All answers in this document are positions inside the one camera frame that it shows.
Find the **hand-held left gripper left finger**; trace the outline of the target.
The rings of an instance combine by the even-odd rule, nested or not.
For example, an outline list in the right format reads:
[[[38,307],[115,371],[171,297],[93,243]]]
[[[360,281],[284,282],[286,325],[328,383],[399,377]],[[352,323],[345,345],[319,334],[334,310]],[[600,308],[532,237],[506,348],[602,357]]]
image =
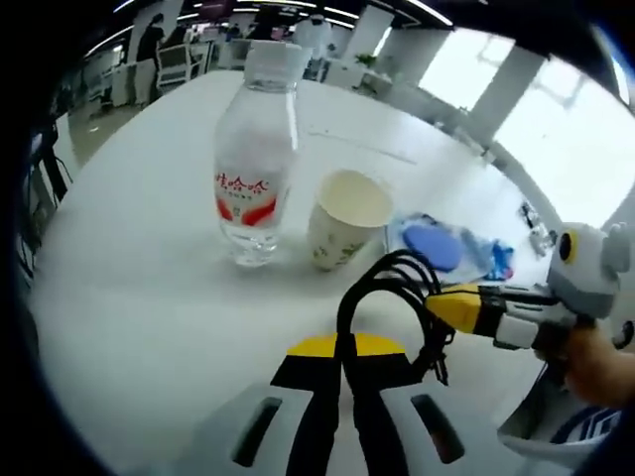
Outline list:
[[[336,336],[287,351],[268,383],[253,384],[201,425],[192,475],[323,475],[338,427]]]

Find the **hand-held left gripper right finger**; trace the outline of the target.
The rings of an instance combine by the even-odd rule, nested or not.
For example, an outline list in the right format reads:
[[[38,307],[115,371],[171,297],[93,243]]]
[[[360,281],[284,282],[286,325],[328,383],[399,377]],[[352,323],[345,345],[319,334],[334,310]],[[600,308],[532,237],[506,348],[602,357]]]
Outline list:
[[[466,397],[419,381],[401,344],[353,338],[353,420],[370,475],[499,473],[495,431]]]

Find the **person's right hand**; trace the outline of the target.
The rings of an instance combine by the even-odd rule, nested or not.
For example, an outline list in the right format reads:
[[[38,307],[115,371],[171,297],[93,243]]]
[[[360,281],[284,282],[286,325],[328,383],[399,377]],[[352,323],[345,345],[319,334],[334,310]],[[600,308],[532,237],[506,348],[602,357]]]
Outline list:
[[[634,355],[615,348],[598,327],[575,327],[555,352],[535,352],[564,369],[566,387],[581,400],[624,410],[634,403]]]

